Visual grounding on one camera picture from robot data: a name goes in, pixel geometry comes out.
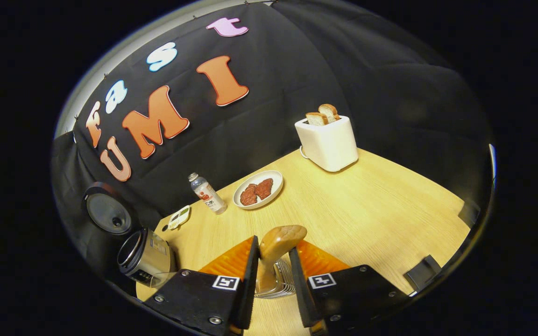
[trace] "toast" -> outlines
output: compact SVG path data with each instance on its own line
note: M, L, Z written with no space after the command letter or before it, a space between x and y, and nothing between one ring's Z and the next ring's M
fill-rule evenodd
M319 112L311 112L306 113L308 124L315 125L315 126L323 126L327 125L329 121L327 121L327 116L323 113Z
M327 116L327 123L333 123L340 119L338 110L331 104L322 104L319 106L319 112Z

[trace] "letter cutout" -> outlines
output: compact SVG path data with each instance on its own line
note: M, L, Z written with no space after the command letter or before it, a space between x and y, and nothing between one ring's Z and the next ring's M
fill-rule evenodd
M233 19L228 20L226 17L222 17L221 19L218 19L217 21L207 26L207 29L215 28L215 31L217 32L217 34L220 34L221 36L224 36L224 37L238 36L238 35L248 32L247 27L241 27L241 28L234 27L233 23L235 22L240 22L240 19L233 18Z
M118 158L118 160L120 160L121 170L117 169L115 164L111 162L111 159L109 158L109 153L107 153L107 149L112 151ZM130 170L130 164L128 163L128 160L126 160L126 157L124 157L124 155L121 153L117 143L115 142L114 136L109 138L109 141L107 141L107 149L105 149L103 153L101 153L101 162L103 162L103 164L107 167L107 169L109 170L111 175L114 176L115 179L122 182L128 181L128 179L130 178L130 174L132 173L132 171Z
M198 66L199 74L207 75L217 94L216 104L226 106L248 94L248 87L239 85L228 67L230 56L219 56Z
M169 42L150 53L147 57L147 63L151 64L149 70L155 72L175 59L177 56L177 49L174 49L175 46L175 43Z
M171 139L188 128L190 121L182 118L173 107L169 98L169 86L165 85L149 96L148 118L132 111L126 115L121 125L132 134L141 149L141 157L147 159L155 153L155 145L149 143L147 139L158 145L163 144L161 125L165 128L164 136Z
M88 115L88 119L86 119L86 128L88 128L88 131L90 132L92 146L95 148L99 144L99 139L101 138L101 130L97 128L97 126L101 123L101 118L97 112L100 107L101 103L98 101L95 102L90 114Z
M105 101L107 102L107 105L105 105L105 112L107 112L107 114L113 112L117 104L121 103L124 98L126 98L127 93L128 89L124 87L124 81L115 82L111 89L109 89L109 92L107 92L107 97L105 97Z

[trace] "pink letter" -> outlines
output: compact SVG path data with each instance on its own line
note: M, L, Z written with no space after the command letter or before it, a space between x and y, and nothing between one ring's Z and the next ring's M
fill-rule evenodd
M240 19L233 18L228 20L226 17L222 17L221 19L218 19L217 21L207 26L207 29L215 28L217 34L220 34L221 36L225 37L238 36L248 32L248 28L246 27L234 27L234 25L232 24L234 22L240 22Z

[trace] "orange letter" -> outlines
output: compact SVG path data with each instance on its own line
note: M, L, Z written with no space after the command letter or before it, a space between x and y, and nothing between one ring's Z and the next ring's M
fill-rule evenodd
M230 56L219 56L201 64L196 69L199 74L205 74L217 93L216 104L226 106L248 94L248 87L239 85L228 68Z
M134 137L136 144L141 149L141 157L147 159L155 153L155 145L149 143L147 139L158 145L163 144L161 125L165 128L165 137L171 139L188 128L190 121L177 113L169 99L169 86L165 85L156 89L149 96L148 118L132 111L126 115L121 125L127 128Z
M109 153L107 153L107 149L112 151L115 154L115 157L120 160L121 163L121 170L117 169L115 164L111 162L111 159L109 158ZM128 163L128 160L126 160L126 157L121 153L120 149L118 148L117 143L115 143L115 137L112 136L109 138L109 141L107 141L107 149L101 153L101 162L107 167L111 175L114 176L114 178L118 179L118 181L128 181L130 178L131 170L130 170L130 164Z
M97 128L97 126L101 123L99 113L97 112L100 107L101 103L96 102L92 107L90 114L88 115L88 119L86 119L86 128L88 128L88 131L90 132L90 138L92 138L92 146L95 148L99 144L99 139L101 138L101 130Z

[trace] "wooden spatula handle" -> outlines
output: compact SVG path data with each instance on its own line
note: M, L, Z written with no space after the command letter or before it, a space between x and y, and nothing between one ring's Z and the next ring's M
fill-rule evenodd
M306 234L306 228L300 225L275 227L265 234L259 244L261 259L256 273L256 289L259 293L275 288L277 279L273 265L303 240Z

